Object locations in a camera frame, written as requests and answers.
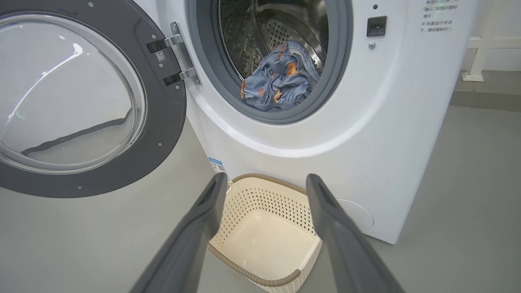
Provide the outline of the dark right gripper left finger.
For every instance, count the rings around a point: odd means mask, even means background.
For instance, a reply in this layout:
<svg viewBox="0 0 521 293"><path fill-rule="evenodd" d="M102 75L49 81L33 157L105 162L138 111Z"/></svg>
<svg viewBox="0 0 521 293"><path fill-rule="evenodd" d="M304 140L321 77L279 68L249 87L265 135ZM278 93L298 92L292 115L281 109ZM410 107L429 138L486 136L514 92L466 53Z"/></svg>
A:
<svg viewBox="0 0 521 293"><path fill-rule="evenodd" d="M227 184L226 174L214 174L138 278L132 293L197 291L207 243L220 228Z"/></svg>

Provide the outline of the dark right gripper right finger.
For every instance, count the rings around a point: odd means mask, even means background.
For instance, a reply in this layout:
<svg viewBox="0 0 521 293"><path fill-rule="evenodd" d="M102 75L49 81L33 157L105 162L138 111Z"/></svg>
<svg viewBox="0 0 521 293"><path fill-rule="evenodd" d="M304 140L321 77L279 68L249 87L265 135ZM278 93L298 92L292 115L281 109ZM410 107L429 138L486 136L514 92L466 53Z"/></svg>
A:
<svg viewBox="0 0 521 293"><path fill-rule="evenodd" d="M306 194L318 237L327 246L339 293L403 293L387 265L322 178L308 174Z"/></svg>

